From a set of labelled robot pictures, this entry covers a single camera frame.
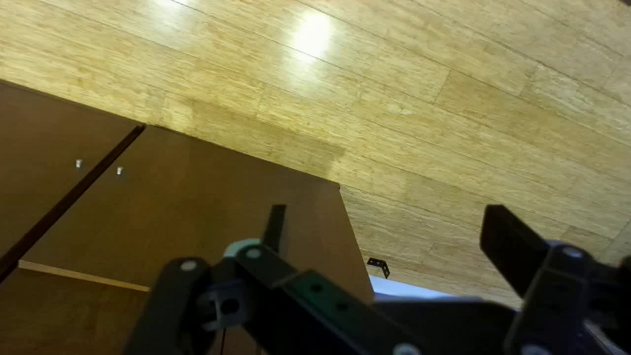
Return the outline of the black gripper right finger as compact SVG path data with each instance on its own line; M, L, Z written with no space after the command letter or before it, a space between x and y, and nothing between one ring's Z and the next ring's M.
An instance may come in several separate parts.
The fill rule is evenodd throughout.
M631 259L600 261L547 240L506 204L488 204L480 246L523 299L510 355L631 355Z

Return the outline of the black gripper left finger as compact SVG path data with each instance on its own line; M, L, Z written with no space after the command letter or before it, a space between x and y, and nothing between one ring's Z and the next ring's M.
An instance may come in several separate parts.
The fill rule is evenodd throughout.
M230 244L218 263L171 259L125 355L208 355L232 327L267 355L423 355L403 325L279 254L285 212L275 204L265 234Z

